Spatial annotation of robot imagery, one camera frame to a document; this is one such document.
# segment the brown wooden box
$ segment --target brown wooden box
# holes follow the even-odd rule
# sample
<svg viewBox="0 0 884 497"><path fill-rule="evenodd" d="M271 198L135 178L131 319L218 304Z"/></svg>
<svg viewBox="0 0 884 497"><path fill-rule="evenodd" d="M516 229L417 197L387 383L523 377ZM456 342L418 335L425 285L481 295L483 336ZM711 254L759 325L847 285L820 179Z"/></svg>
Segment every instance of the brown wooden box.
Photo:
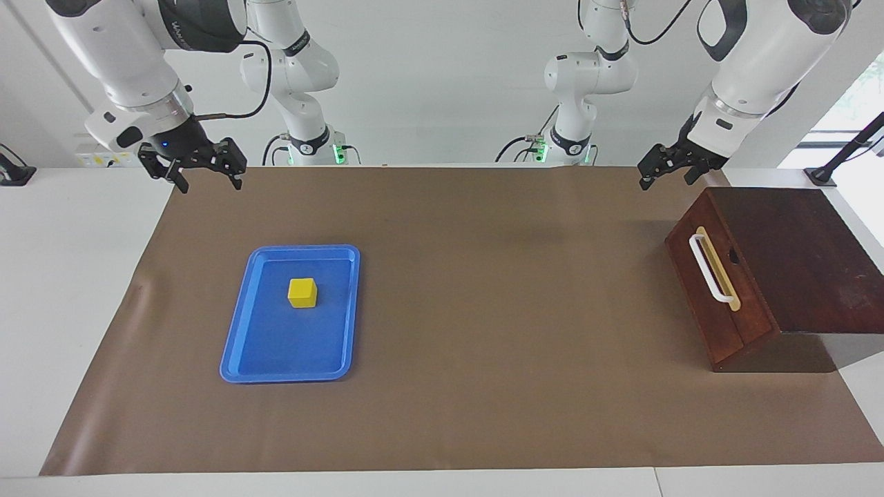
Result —
<svg viewBox="0 0 884 497"><path fill-rule="evenodd" d="M714 371L830 372L884 350L884 276L819 190L707 188L667 247Z"/></svg>

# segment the white table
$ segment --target white table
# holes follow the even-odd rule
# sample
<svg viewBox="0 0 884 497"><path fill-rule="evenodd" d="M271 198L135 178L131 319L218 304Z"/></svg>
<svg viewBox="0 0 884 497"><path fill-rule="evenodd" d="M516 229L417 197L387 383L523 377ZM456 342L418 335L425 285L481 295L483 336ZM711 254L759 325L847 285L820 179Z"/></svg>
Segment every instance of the white table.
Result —
<svg viewBox="0 0 884 497"><path fill-rule="evenodd" d="M729 178L735 186L804 185L795 171L733 170ZM46 169L28 187L0 189L0 496L884 495L884 463L35 478L170 191L134 169ZM828 194L884 267L884 248ZM884 355L842 375L884 438Z"/></svg>

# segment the plastic tray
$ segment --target plastic tray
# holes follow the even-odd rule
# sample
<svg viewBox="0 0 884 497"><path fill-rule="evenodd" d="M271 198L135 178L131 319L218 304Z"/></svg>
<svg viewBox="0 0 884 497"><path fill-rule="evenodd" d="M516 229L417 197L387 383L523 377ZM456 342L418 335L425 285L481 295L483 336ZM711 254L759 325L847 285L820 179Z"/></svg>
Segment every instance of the plastic tray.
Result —
<svg viewBox="0 0 884 497"><path fill-rule="evenodd" d="M360 253L351 245L260 248L248 259L221 377L230 383L332 381L350 369ZM312 278L314 309L294 309L291 279Z"/></svg>

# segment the white wall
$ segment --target white wall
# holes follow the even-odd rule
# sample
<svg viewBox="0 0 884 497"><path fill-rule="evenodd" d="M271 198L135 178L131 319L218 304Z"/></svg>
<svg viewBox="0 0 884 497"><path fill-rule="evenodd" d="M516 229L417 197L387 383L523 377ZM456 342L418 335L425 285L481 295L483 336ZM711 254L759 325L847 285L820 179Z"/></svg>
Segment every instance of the white wall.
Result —
<svg viewBox="0 0 884 497"><path fill-rule="evenodd" d="M96 103L101 97L97 83L61 43L44 2L0 2L11 2L21 10L46 44L55 48L59 64L76 87ZM662 42L633 47L642 71L632 92L598 98L600 164L634 164L654 142L674 140L715 72L715 63L695 34L704 3L695 2ZM489 162L509 139L536 132L556 104L543 83L546 61L564 51L591 49L576 26L575 4L575 0L299 2L310 33L336 55L341 66L340 84L317 96L325 115L372 164ZM634 19L638 35L658 33L681 4L682 0L640 3ZM884 9L874 2L857 9L848 33L793 102L747 141L731 167L776 166L884 49L882 22ZM3 49L4 62L11 61L16 71L20 65L32 69L30 57L21 56L28 41L20 30L5 31L3 37L11 41ZM249 111L260 99L240 80L240 55L176 51L167 58L182 80L194 86L199 112ZM69 149L76 141L72 137L82 133L82 112L74 118L77 104L72 92L47 83L56 89L53 93L10 77L5 70L0 83L5 86L0 87L4 100L27 103L34 114L30 126L49 130L42 134L55 137L56 149ZM63 122L56 122L61 105L70 109ZM20 113L21 106L14 111ZM268 138L284 130L272 107L248 121L213 122L206 127L213 139L233 136L253 164L259 162ZM0 136L6 132L0 127ZM39 151L41 144L32 141L27 146ZM53 160L58 165L64 162Z"/></svg>
<svg viewBox="0 0 884 497"><path fill-rule="evenodd" d="M88 113L7 2L0 0L0 141L31 165L74 167L75 135L86 132Z"/></svg>

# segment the robotic arm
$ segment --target robotic arm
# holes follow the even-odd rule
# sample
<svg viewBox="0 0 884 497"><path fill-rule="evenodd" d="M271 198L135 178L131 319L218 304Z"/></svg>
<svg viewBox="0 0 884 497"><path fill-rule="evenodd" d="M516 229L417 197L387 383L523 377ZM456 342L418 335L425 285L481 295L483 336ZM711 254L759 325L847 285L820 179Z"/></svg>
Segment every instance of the robotic arm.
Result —
<svg viewBox="0 0 884 497"><path fill-rule="evenodd" d="M697 33L719 71L675 145L658 143L639 163L642 189L685 167L689 185L721 169L826 55L851 12L850 0L710 0Z"/></svg>
<svg viewBox="0 0 884 497"><path fill-rule="evenodd" d="M632 89L638 78L629 53L629 35L621 4L632 11L637 0L589 0L580 12L583 32L595 45L592 52L559 55L546 66L546 87L560 102L559 116L545 133L546 160L577 164L590 151L596 121L592 95L614 95Z"/></svg>
<svg viewBox="0 0 884 497"><path fill-rule="evenodd" d="M144 141L138 156L154 179L182 192L180 170L221 172L240 189L246 158L226 138L213 143L194 116L194 105L166 63L166 49L230 52L246 33L240 0L46 0L56 28L108 97L87 119L87 130L106 148L121 151ZM163 165L158 157L168 160Z"/></svg>
<svg viewBox="0 0 884 497"><path fill-rule="evenodd" d="M286 122L293 163L343 162L339 148L343 134L325 123L319 102L307 95L338 83L338 61L311 38L297 5L290 0L248 0L248 17L252 31L275 48L270 61L271 99ZM264 91L267 64L266 57L256 54L242 59L240 73L255 92Z"/></svg>

